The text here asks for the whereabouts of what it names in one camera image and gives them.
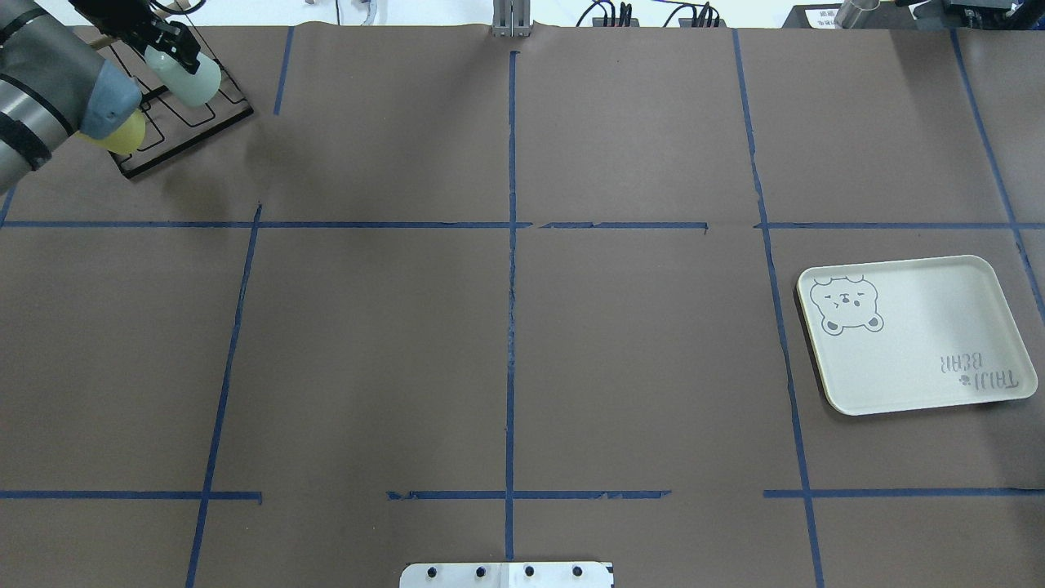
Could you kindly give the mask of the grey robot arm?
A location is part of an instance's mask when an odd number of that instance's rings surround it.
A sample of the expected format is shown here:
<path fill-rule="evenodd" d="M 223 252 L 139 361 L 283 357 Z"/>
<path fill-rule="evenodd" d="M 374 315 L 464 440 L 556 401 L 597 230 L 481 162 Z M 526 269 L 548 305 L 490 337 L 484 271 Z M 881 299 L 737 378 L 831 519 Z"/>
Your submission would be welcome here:
<path fill-rule="evenodd" d="M 216 94 L 220 68 L 186 24 L 157 1 L 74 1 L 102 34 L 123 42 L 186 105 Z M 71 136 L 127 155 L 145 138 L 142 90 L 123 69 L 34 1 L 2 4 L 2 188 L 48 164 Z"/>

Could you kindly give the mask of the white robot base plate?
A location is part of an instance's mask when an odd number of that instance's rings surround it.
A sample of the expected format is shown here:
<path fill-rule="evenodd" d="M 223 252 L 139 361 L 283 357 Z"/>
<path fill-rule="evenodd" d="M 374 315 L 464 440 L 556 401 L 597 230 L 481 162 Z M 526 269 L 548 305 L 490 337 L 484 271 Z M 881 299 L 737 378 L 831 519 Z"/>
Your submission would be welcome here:
<path fill-rule="evenodd" d="M 418 563 L 399 587 L 616 587 L 616 572 L 598 561 Z"/>

